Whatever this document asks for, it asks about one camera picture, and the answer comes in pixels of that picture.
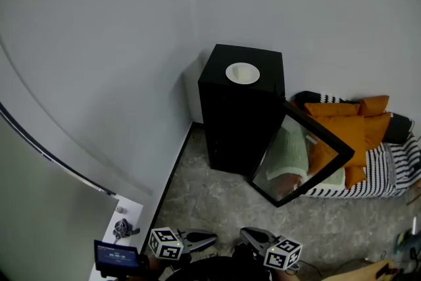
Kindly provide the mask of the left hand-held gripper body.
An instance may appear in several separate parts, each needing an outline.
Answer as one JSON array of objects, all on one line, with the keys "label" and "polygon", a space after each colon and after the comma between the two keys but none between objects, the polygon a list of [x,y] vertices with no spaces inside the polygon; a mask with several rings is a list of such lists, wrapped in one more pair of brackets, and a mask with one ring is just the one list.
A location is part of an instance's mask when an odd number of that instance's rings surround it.
[{"label": "left hand-held gripper body", "polygon": [[214,245],[218,236],[207,230],[188,228],[173,231],[170,227],[154,228],[149,236],[149,248],[158,259],[179,261],[191,253]]}]

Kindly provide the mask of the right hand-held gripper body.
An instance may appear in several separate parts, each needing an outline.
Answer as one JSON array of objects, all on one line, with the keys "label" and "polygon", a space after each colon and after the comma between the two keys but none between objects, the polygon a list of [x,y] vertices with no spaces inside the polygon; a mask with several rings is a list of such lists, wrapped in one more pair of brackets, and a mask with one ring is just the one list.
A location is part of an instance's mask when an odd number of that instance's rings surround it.
[{"label": "right hand-held gripper body", "polygon": [[303,244],[295,239],[255,227],[243,227],[239,234],[253,258],[265,267],[287,270],[300,258]]}]

